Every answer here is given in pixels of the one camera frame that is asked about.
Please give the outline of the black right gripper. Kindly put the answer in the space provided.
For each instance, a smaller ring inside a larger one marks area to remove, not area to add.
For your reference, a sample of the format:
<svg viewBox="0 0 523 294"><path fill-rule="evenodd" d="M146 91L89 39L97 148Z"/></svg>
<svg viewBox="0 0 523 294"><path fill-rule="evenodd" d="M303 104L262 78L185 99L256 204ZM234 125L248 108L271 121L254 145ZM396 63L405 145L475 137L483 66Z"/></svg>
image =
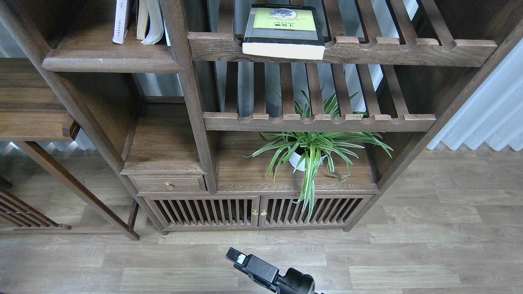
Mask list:
<svg viewBox="0 0 523 294"><path fill-rule="evenodd" d="M226 259L234 263L234 268L246 274L258 285L277 294L315 294L315 281L312 276L289 268L281 276L279 269L250 254L245 255L230 247Z"/></svg>

